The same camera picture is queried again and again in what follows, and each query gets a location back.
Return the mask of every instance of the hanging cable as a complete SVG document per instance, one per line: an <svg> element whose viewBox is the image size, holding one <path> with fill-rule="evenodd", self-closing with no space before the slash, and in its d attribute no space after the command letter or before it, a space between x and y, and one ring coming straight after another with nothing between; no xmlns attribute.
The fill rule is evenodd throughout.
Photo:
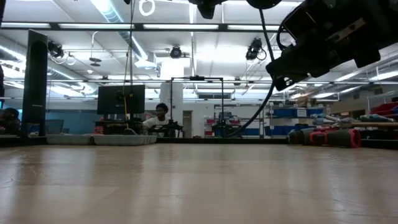
<svg viewBox="0 0 398 224"><path fill-rule="evenodd" d="M264 36L266 38L266 42L267 42L267 47L268 47L268 52L269 52L269 56L271 57L271 61L274 61L274 53L272 51L272 47L271 47L271 42L268 38L268 34L267 34L267 28L266 28L266 22L264 20L264 14L262 13L262 10L259 9L260 11L260 17L261 17L261 24L262 24L262 30L264 31ZM243 130L245 130L254 120L255 118L257 118L260 114L260 112L264 109L264 107L266 106L266 104L269 101L269 98L272 95L272 92L274 91L274 87L275 87L275 82L272 82L268 94L266 96L266 99L264 100L264 102L262 102L262 105L259 107L259 109L254 113L254 115L249 119L249 121L246 122L246 124L242 125L238 130L236 130L235 132L229 134L227 137L233 137L236 136L237 134L239 134L240 132L242 132Z"/></svg>
<svg viewBox="0 0 398 224"><path fill-rule="evenodd" d="M263 61L263 60L267 59L268 55L267 55L267 52L264 49L261 49L261 51L264 52L265 56L264 56L264 58L259 58L259 56L257 56L257 59L260 60L260 61Z"/></svg>
<svg viewBox="0 0 398 224"><path fill-rule="evenodd" d="M130 88L132 88L132 28L133 28L133 23L132 20L134 18L134 11L136 8L136 0L130 4L130 43L128 43L128 48L127 48L127 57L126 57L126 67L124 70L124 81L123 81L123 89L122 89L122 94L123 94L123 102L124 102L124 117L127 120L128 115L127 115L127 101L126 101L126 96L124 95L124 87L126 86L127 82L127 65L130 64Z"/></svg>

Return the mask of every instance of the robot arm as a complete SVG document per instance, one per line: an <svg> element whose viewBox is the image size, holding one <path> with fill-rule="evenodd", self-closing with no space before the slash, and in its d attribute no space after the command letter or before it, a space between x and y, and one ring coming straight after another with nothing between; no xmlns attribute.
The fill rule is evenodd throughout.
<svg viewBox="0 0 398 224"><path fill-rule="evenodd" d="M189 0L211 19L224 0ZM269 9L280 0L247 0L257 9ZM397 0L305 0L279 28L295 45L283 46L280 58L267 71L281 91L307 77L320 77L331 68L354 59L357 67L380 60L379 50L398 42Z"/></svg>

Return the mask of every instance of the black cable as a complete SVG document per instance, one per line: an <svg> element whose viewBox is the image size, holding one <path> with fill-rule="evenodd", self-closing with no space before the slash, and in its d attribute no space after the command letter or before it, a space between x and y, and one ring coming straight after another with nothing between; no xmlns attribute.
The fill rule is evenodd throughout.
<svg viewBox="0 0 398 224"><path fill-rule="evenodd" d="M269 41L269 37L267 34L266 21L264 19L264 14L262 13L261 9L259 9L259 11L260 11L260 17L261 17L262 30L264 31L264 36L266 38L269 56L271 57L271 61L274 61L275 57L274 57L274 53L272 51L271 42ZM269 88L268 94L266 96L266 99L264 100L264 102L262 102L262 105L259 107L259 109L254 113L254 115L249 119L249 121L246 122L246 124L242 125L238 130L234 131L233 133L229 134L227 136L228 138L233 137L233 136L239 134L241 131L245 130L255 120L255 118L257 118L257 116L259 116L260 112L264 109L264 107L268 103L269 98L272 96L274 87L275 87L275 82L272 82L271 87Z"/></svg>
<svg viewBox="0 0 398 224"><path fill-rule="evenodd" d="M260 60L260 61L263 61L263 60L267 59L268 55L267 55L267 52L264 49L261 49L261 50L264 52L265 56L264 56L264 58L259 58L259 56L257 55L257 59Z"/></svg>
<svg viewBox="0 0 398 224"><path fill-rule="evenodd" d="M285 45L283 45L280 42L280 34L283 32L283 30L285 29L285 27L283 26L283 24L281 24L278 28L278 32L276 34L276 43L278 44L278 47L280 50L285 50L287 47Z"/></svg>

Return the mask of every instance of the door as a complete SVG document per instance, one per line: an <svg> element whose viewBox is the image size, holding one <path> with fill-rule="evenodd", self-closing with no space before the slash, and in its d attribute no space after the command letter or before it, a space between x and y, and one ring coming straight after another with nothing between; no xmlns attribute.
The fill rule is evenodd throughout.
<svg viewBox="0 0 398 224"><path fill-rule="evenodd" d="M192 138L192 111L183 111L182 130L186 138Z"/></svg>

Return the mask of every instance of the spotlight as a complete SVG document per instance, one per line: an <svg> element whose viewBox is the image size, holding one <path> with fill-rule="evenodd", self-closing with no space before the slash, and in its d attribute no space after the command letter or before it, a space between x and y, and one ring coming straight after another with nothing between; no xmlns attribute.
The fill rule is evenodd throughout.
<svg viewBox="0 0 398 224"><path fill-rule="evenodd" d="M257 58L260 50L262 50L262 42L260 38L255 38L248 48L246 60L254 60Z"/></svg>
<svg viewBox="0 0 398 224"><path fill-rule="evenodd" d="M62 58L65 55L62 50L62 45L56 44L54 41L49 41L47 48L51 54L51 57Z"/></svg>
<svg viewBox="0 0 398 224"><path fill-rule="evenodd" d="M180 46L174 46L172 51L170 52L170 57L172 59L178 59L182 55L182 51L180 50Z"/></svg>
<svg viewBox="0 0 398 224"><path fill-rule="evenodd" d="M241 81L239 77L235 77L235 81ZM240 86L240 83L234 83L234 86Z"/></svg>

